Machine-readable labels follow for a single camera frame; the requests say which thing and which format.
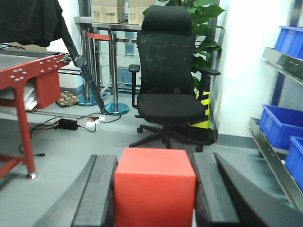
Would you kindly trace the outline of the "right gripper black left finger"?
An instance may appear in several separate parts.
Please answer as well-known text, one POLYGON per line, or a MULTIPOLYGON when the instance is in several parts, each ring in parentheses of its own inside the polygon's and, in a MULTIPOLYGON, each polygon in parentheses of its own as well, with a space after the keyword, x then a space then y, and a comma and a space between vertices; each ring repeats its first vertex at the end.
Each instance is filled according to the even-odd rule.
POLYGON ((85 167, 36 227, 112 227, 114 225, 113 155, 91 155, 85 167))

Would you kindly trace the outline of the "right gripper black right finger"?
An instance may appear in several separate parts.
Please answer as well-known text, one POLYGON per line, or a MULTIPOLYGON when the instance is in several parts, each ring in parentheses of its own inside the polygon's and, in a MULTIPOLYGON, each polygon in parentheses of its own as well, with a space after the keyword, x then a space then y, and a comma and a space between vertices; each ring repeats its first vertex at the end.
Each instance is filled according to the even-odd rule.
POLYGON ((269 166, 256 155, 195 153, 199 227, 301 227, 269 166))

